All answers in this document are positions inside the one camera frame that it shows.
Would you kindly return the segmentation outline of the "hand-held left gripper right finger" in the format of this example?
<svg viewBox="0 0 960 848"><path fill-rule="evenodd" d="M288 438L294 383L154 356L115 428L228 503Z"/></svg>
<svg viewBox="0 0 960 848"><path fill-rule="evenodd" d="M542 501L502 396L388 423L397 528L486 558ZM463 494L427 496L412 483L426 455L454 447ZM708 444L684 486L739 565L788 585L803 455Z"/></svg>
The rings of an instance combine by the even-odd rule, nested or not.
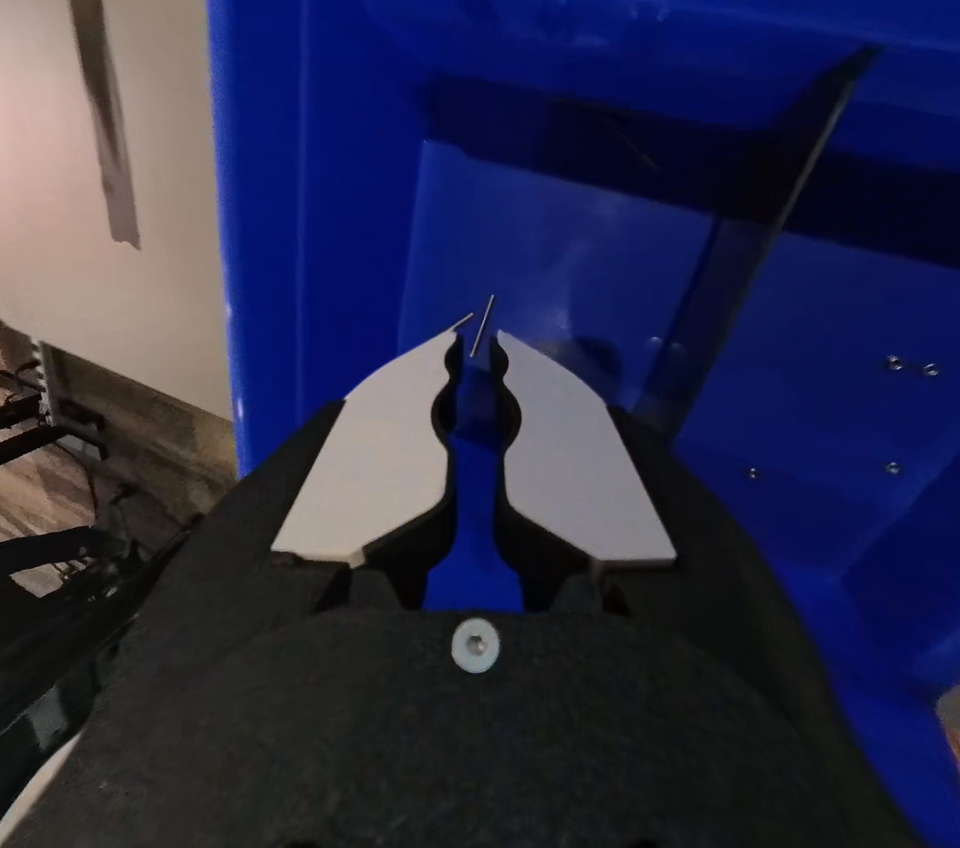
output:
<svg viewBox="0 0 960 848"><path fill-rule="evenodd" d="M503 488L510 514L603 568L666 567L677 550L606 401L505 330L490 342L510 422Z"/></svg>

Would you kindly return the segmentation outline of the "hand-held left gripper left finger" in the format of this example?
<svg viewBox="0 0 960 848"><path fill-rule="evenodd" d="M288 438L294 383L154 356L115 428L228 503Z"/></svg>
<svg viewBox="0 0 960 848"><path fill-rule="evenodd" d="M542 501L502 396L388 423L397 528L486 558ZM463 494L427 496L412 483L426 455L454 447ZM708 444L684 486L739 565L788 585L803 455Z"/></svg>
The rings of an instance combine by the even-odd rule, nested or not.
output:
<svg viewBox="0 0 960 848"><path fill-rule="evenodd" d="M445 330L376 369L342 400L270 554L352 569L438 511L450 451L439 404L461 364Z"/></svg>

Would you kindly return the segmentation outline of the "blue plastic bin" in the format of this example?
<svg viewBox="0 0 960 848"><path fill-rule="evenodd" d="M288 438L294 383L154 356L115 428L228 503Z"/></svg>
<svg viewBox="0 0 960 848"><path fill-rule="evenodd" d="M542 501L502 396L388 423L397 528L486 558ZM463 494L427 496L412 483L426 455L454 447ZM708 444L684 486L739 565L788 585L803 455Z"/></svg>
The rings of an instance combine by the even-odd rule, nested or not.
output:
<svg viewBox="0 0 960 848"><path fill-rule="evenodd" d="M752 130L876 51L700 396L663 434L773 563L920 838L958 846L958 770L934 714L958 687L958 0L208 12L243 476L492 293L490 331L634 412L710 222L431 141L436 78ZM922 376L931 362L941 373Z"/></svg>

